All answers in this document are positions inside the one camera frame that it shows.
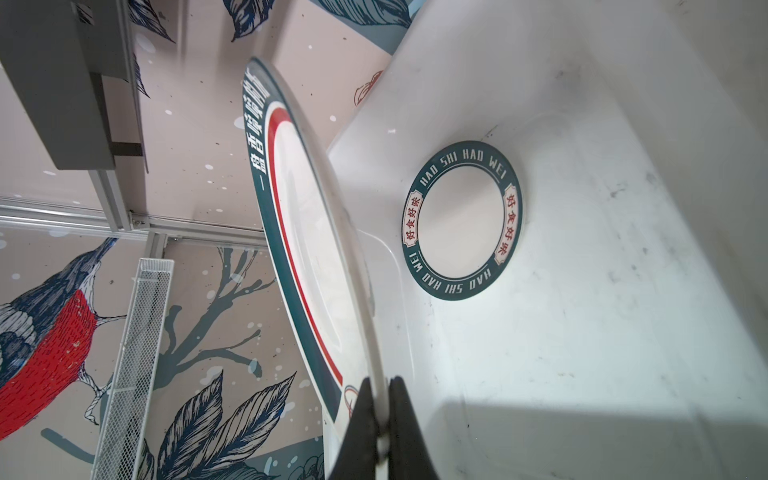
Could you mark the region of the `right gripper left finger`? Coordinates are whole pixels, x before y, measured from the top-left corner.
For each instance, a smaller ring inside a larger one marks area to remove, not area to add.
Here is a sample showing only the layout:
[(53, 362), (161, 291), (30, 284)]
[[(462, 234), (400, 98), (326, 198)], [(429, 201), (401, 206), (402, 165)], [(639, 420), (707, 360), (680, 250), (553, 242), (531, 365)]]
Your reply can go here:
[(378, 433), (370, 379), (365, 378), (329, 479), (374, 480)]

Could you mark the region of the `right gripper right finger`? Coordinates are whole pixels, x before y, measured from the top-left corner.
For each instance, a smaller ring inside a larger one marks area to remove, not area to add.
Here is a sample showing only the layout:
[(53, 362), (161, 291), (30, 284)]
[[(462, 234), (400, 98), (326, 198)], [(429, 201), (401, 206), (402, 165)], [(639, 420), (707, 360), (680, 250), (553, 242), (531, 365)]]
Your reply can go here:
[(391, 380), (389, 402), (388, 479), (438, 480), (402, 377)]

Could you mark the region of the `green red rim plate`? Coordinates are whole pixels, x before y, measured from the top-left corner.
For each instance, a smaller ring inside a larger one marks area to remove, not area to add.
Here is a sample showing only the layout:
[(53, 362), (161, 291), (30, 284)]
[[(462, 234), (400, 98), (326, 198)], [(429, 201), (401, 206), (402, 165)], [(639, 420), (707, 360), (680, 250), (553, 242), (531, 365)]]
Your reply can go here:
[(276, 67), (252, 58), (242, 108), (263, 230), (292, 329), (325, 417), (340, 439), (370, 379), (378, 463), (388, 399), (370, 282), (328, 155)]

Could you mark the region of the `small green rim plate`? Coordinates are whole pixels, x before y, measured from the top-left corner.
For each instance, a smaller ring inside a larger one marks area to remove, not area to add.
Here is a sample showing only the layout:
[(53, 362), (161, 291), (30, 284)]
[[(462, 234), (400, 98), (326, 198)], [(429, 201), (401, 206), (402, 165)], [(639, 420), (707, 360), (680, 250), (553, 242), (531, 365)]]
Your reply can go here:
[(478, 295), (509, 264), (523, 205), (518, 176), (500, 150), (469, 140), (442, 148), (421, 167), (403, 207), (408, 271), (438, 299)]

